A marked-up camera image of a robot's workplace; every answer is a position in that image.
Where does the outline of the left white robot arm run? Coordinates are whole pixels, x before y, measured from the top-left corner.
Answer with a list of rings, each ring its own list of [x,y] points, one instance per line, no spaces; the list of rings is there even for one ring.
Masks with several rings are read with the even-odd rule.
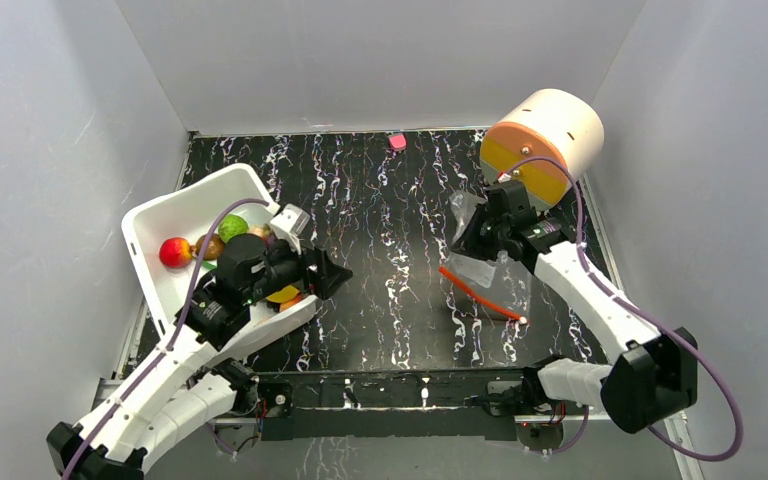
[[[256,351],[311,321],[353,276],[309,242],[230,240],[199,277],[174,328],[100,405],[46,437],[63,479],[141,479],[208,421],[246,416],[262,403],[243,365]]]

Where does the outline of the clear zip bag orange zipper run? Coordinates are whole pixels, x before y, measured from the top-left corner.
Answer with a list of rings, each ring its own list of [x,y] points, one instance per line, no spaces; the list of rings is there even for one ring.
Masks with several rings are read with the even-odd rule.
[[[478,206],[485,203],[481,197],[456,190],[449,196],[450,210],[455,225],[449,252],[438,268],[439,273],[462,293],[494,314],[494,319],[528,325],[527,315],[522,308],[515,310],[503,303],[503,255],[498,260],[476,260],[465,254],[456,253],[454,243],[466,232],[467,225]]]

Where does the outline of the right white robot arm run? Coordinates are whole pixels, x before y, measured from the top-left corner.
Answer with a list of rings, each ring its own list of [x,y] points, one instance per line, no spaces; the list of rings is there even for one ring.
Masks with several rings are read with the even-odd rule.
[[[593,406],[627,433],[694,405],[693,335],[685,328],[662,333],[625,309],[624,293],[583,254],[570,226],[540,217],[524,189],[506,182],[485,193],[457,191],[450,197],[456,272],[488,287],[494,262],[507,255],[565,301],[606,356],[605,363],[590,364],[554,355],[524,368],[524,404],[537,414],[550,413],[561,401]]]

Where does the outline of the green toy custard apple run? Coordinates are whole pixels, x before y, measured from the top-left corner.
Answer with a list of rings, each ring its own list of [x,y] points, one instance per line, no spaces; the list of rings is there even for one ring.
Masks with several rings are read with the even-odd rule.
[[[236,214],[228,214],[220,221],[217,227],[217,234],[221,241],[227,244],[232,238],[246,234],[248,230],[249,224],[243,217]]]

